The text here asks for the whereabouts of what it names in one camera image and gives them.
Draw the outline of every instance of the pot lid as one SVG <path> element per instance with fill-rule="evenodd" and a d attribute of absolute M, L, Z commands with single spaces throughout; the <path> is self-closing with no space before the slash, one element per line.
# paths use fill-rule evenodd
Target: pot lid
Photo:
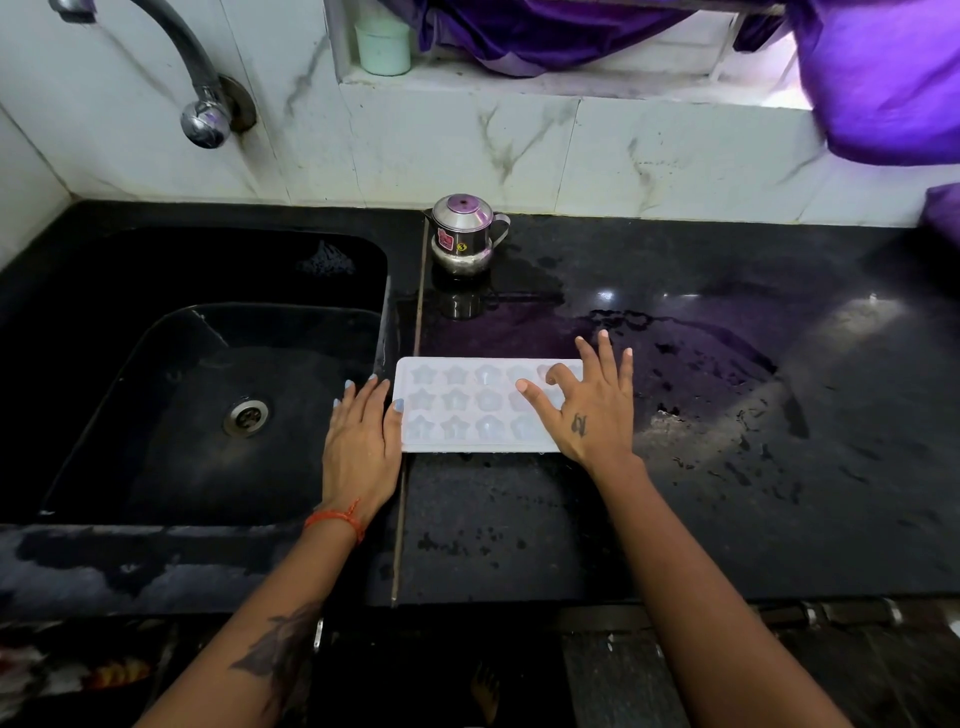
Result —
<path fill-rule="evenodd" d="M 454 232 L 479 231 L 493 222 L 491 207 L 473 195 L 447 195 L 433 205 L 432 212 L 437 225 Z"/>

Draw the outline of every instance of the person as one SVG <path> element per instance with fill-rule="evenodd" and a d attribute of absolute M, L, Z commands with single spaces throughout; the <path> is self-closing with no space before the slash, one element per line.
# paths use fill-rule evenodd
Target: person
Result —
<path fill-rule="evenodd" d="M 532 381 L 516 389 L 537 410 L 560 451 L 587 471 L 610 511 L 691 722 L 697 726 L 850 726 L 778 642 L 650 481 L 633 453 L 633 352 L 619 368 L 610 336 L 596 351 L 576 341 L 583 381 L 552 367 L 556 409 Z M 311 652 L 324 599 L 350 551 L 396 487 L 398 400 L 384 415 L 389 380 L 334 402 L 324 450 L 323 499 L 300 539 L 139 728 L 259 728 L 277 720 Z"/>

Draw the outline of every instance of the left forearm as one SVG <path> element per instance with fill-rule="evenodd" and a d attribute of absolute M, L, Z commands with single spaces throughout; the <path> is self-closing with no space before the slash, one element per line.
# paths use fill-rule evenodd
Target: left forearm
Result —
<path fill-rule="evenodd" d="M 343 521 L 308 528 L 137 728 L 273 725 L 355 541 Z"/>

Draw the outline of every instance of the pot handle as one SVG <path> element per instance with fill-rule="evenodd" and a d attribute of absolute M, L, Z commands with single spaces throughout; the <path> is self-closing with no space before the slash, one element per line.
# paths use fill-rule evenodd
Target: pot handle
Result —
<path fill-rule="evenodd" d="M 492 247 L 492 248 L 495 248 L 496 246 L 498 246 L 500 243 L 503 242 L 503 238 L 505 238 L 505 237 L 507 236 L 507 233 L 510 232 L 510 216 L 509 216 L 509 215 L 505 215 L 505 214 L 502 213 L 502 212 L 497 212 L 497 213 L 493 216 L 493 221 L 494 221 L 495 223 L 506 223 L 506 224 L 507 224 L 507 229 L 505 229 L 505 230 L 503 231 L 503 233 L 500 235 L 500 237 L 498 237 L 496 240 L 493 241 L 493 244 L 491 245 L 491 247 Z"/>

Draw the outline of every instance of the person's left hand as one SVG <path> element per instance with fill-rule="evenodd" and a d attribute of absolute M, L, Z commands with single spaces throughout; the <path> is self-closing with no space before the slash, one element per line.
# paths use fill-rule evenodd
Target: person's left hand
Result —
<path fill-rule="evenodd" d="M 347 382 L 344 400 L 334 402 L 324 446 L 324 500 L 318 510 L 346 512 L 366 528 L 390 499 L 400 471 L 402 400 L 383 413 L 390 380 L 372 376 L 357 392 Z"/>

